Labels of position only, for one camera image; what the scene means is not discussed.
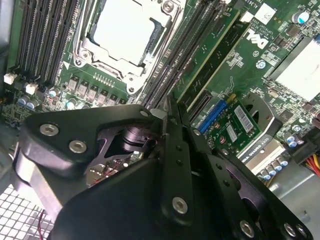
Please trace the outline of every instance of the blue connector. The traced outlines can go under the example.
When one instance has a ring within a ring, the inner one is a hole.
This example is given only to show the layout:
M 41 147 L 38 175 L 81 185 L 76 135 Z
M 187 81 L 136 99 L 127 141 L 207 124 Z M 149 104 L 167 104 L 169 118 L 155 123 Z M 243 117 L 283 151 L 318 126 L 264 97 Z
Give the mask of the blue connector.
M 220 100 L 214 108 L 211 110 L 211 112 L 208 114 L 208 116 L 205 118 L 205 120 L 201 123 L 200 127 L 198 128 L 199 131 L 204 134 L 208 128 L 211 126 L 211 124 L 217 119 L 219 114 L 227 108 L 227 103 L 225 100 Z

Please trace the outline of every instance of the cpu socket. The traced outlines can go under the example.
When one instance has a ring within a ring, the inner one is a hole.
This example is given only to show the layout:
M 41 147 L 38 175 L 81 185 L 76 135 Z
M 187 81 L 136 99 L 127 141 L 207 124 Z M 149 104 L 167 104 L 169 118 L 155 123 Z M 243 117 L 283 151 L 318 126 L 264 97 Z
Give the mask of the cpu socket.
M 73 43 L 75 66 L 94 66 L 137 93 L 175 35 L 186 0 L 86 1 Z

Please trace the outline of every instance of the yellow wire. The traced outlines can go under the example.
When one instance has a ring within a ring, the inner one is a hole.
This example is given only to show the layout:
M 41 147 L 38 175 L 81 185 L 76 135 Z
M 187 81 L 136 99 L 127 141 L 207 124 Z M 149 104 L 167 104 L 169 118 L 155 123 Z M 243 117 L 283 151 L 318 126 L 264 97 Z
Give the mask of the yellow wire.
M 316 167 L 317 167 L 318 169 L 320 169 L 317 155 L 313 154 L 313 160 L 314 160 L 314 163 L 315 163 Z

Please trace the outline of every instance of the white sticker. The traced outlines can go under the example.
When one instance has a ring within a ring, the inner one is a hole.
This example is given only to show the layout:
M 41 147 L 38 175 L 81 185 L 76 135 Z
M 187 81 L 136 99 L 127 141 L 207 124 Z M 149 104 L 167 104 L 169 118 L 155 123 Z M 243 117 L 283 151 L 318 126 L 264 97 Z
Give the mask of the white sticker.
M 268 22 L 273 18 L 276 11 L 271 8 L 268 4 L 262 4 L 259 11 L 254 15 L 256 19 L 262 22 L 264 25 L 267 25 Z
M 226 131 L 228 132 L 231 141 L 234 143 L 238 139 L 238 137 L 235 133 L 234 128 L 231 126 L 231 124 L 226 128 Z
M 243 16 L 240 18 L 240 22 L 242 22 L 242 23 L 250 23 L 253 18 L 254 18 L 254 15 L 247 11 L 247 12 L 246 12 L 245 14 L 243 14 Z
M 254 125 L 248 118 L 248 116 L 245 114 L 245 111 L 241 108 L 241 106 L 237 106 L 234 110 L 235 115 L 239 119 L 241 125 L 243 126 L 246 133 L 249 133 L 251 129 L 254 128 Z

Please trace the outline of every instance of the white connector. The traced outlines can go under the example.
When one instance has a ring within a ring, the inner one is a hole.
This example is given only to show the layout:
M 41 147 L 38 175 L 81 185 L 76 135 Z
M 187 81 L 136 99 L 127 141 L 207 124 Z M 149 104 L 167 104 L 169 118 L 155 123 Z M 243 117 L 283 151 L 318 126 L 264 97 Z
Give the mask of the white connector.
M 33 95 L 33 94 L 35 94 L 37 88 L 38 88 L 38 84 L 36 84 L 36 83 L 28 83 L 25 86 L 25 92 L 27 94 Z
M 4 75 L 3 80 L 6 84 L 12 85 L 17 76 L 18 75 L 9 72 L 6 75 Z

